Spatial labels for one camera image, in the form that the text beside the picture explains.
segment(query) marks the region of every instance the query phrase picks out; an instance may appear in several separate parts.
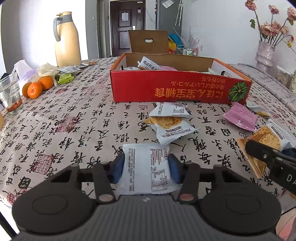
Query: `glass cup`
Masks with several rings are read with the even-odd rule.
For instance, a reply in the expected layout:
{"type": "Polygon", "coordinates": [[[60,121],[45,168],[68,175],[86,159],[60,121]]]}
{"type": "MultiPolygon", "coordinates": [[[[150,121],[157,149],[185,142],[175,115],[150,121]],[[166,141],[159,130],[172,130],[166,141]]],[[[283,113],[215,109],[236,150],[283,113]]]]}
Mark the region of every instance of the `glass cup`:
{"type": "Polygon", "coordinates": [[[16,72],[0,80],[0,100],[3,102],[8,113],[14,113],[22,106],[16,72]]]}

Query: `gray handle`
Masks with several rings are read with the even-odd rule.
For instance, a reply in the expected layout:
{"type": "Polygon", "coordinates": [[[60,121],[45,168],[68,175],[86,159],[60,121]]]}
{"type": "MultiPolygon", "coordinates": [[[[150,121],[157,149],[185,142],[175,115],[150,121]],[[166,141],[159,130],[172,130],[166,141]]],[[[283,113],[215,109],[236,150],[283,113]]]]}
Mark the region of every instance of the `gray handle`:
{"type": "Polygon", "coordinates": [[[54,36],[55,36],[57,42],[61,41],[61,38],[59,37],[59,35],[57,33],[57,22],[61,21],[61,20],[62,20],[62,18],[55,18],[54,19],[54,36]]]}

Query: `red contents in glass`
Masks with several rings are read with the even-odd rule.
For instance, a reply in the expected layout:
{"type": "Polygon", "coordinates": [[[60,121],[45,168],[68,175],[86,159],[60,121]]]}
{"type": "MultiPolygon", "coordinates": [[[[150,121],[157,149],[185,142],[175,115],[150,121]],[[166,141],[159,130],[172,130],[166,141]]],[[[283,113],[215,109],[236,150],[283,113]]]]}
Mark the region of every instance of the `red contents in glass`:
{"type": "Polygon", "coordinates": [[[17,102],[14,102],[10,107],[7,107],[7,112],[12,112],[16,110],[18,107],[22,105],[22,99],[18,100],[17,102]]]}

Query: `pumpkin illustration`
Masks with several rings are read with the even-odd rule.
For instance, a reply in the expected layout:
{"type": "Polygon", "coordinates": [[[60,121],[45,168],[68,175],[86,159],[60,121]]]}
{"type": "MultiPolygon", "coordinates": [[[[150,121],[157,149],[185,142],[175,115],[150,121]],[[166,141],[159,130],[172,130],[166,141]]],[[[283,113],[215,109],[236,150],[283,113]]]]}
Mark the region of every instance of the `pumpkin illustration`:
{"type": "Polygon", "coordinates": [[[239,102],[245,98],[248,91],[248,85],[244,81],[235,83],[229,90],[228,98],[231,102],[239,102]]]}

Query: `orange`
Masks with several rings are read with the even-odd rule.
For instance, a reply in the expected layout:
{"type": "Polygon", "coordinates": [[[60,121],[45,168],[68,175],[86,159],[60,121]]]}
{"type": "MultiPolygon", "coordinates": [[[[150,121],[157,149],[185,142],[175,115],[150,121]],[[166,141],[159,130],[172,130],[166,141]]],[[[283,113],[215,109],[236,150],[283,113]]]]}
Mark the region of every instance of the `orange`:
{"type": "Polygon", "coordinates": [[[42,92],[42,85],[39,82],[34,82],[30,84],[28,88],[28,96],[31,99],[37,98],[42,92]]]}
{"type": "Polygon", "coordinates": [[[54,85],[54,79],[52,76],[40,77],[38,82],[42,85],[43,90],[49,90],[54,85]]]}
{"type": "Polygon", "coordinates": [[[29,96],[28,96],[28,88],[29,88],[29,86],[31,84],[32,84],[31,82],[28,82],[28,83],[25,83],[25,85],[22,87],[22,94],[23,94],[24,97],[29,98],[29,96]]]}

